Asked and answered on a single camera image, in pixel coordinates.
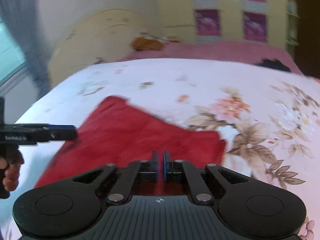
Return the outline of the person's left hand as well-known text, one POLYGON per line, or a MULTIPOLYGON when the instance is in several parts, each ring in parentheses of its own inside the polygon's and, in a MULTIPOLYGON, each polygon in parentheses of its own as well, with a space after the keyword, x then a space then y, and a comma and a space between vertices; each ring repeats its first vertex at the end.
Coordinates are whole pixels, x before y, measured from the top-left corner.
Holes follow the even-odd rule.
POLYGON ((8 164, 5 158, 1 157, 1 170, 4 170, 4 178, 2 185, 7 192, 15 191, 18 187, 21 166, 24 164, 24 159, 19 149, 14 150, 17 160, 12 164, 8 164))

